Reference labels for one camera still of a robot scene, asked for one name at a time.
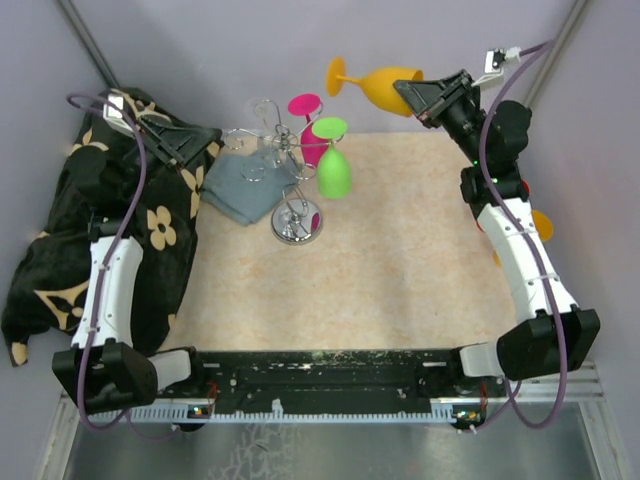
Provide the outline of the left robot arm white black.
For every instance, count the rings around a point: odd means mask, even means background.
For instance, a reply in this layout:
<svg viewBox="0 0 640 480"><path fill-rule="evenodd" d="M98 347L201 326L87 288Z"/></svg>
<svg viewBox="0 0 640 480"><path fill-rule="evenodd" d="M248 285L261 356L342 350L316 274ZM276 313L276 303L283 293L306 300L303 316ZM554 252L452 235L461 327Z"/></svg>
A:
<svg viewBox="0 0 640 480"><path fill-rule="evenodd" d="M166 171L185 174L189 164L210 146L220 146L218 129L176 126L167 120L122 117L107 124L129 135L136 156L84 161L71 155L70 175L89 204L91 273L83 316L69 350L55 353L52 370L74 397L83 418L110 411L127 415L172 391L194 397L208 384L208 373L194 347L146 356L133 346L132 306L145 259L131 220L148 177L148 158Z"/></svg>

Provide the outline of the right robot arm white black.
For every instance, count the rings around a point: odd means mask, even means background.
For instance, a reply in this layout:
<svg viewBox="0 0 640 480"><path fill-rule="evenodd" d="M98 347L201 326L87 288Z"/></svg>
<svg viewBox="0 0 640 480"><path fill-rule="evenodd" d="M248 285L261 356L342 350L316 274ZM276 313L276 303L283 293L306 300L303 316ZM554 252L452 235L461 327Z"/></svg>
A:
<svg viewBox="0 0 640 480"><path fill-rule="evenodd" d="M448 387L466 396L482 377L517 381L578 369L600 319L564 287L534 224L516 164L528 144L530 109L502 100L488 119L466 71L435 81L397 80L394 88L425 127L443 127L471 161L461 172L461 194L501 262L516 310L516 326L496 340L453 350L458 363L446 372Z"/></svg>

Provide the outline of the green plastic wine glass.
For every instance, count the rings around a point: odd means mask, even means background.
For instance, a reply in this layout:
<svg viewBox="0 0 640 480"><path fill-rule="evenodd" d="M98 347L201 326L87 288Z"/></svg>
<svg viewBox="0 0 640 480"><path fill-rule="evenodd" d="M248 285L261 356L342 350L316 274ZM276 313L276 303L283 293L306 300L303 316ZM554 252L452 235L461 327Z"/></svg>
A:
<svg viewBox="0 0 640 480"><path fill-rule="evenodd" d="M329 142L316 168L318 190L330 199L340 199L352 190L352 170L336 144L346 134L348 124L339 117L324 117L316 121L312 132Z"/></svg>

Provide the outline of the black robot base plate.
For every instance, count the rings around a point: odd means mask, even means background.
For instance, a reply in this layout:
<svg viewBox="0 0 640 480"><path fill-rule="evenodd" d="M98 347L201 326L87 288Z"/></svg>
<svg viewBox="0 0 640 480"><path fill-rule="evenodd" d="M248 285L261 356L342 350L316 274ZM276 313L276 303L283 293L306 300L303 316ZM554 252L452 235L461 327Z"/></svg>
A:
<svg viewBox="0 0 640 480"><path fill-rule="evenodd" d="M497 398L492 377L463 375L448 349L202 351L196 376L167 387L162 399L204 398L219 414L428 413L439 398Z"/></svg>

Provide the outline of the pink plastic wine glass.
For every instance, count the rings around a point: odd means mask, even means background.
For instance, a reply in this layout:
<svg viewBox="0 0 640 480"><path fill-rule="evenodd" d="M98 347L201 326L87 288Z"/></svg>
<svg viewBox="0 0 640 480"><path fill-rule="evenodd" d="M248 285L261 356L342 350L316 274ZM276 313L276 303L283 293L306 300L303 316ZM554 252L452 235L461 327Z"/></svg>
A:
<svg viewBox="0 0 640 480"><path fill-rule="evenodd" d="M295 117L304 118L305 126L299 135L300 148L304 162L316 168L328 148L328 141L318 137L312 131L316 119L323 112L323 102L314 93L303 93L289 102L287 110Z"/></svg>

